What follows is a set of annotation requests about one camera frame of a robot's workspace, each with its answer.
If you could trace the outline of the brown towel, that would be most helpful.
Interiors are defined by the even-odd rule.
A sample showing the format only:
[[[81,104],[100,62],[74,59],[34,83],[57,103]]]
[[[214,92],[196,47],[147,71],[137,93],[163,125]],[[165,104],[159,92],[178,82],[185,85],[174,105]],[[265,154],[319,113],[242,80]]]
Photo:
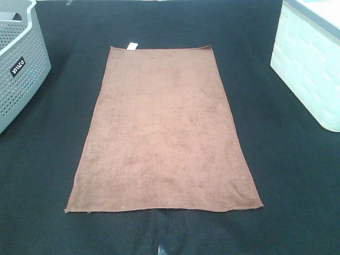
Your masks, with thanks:
[[[111,47],[65,211],[262,205],[213,49]]]

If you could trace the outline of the grey perforated plastic basket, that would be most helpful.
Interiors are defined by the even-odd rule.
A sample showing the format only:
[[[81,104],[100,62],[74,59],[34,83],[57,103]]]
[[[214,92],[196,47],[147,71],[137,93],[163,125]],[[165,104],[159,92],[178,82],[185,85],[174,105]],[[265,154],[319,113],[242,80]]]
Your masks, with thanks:
[[[36,1],[1,1],[2,12],[20,20],[1,20],[1,131],[25,108],[51,70]]]

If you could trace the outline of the white towel care label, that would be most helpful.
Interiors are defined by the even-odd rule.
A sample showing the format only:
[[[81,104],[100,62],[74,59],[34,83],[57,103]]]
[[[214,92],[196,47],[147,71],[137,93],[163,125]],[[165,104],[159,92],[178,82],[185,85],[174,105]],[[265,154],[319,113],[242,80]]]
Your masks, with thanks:
[[[135,51],[137,47],[138,47],[138,43],[130,42],[126,49],[130,51]]]

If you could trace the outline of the white woven-pattern storage bin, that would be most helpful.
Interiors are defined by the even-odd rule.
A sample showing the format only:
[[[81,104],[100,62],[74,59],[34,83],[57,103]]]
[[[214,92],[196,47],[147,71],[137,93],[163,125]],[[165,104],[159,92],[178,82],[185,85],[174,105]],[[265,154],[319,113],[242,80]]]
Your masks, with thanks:
[[[339,1],[283,1],[270,66],[323,128],[339,132]]]

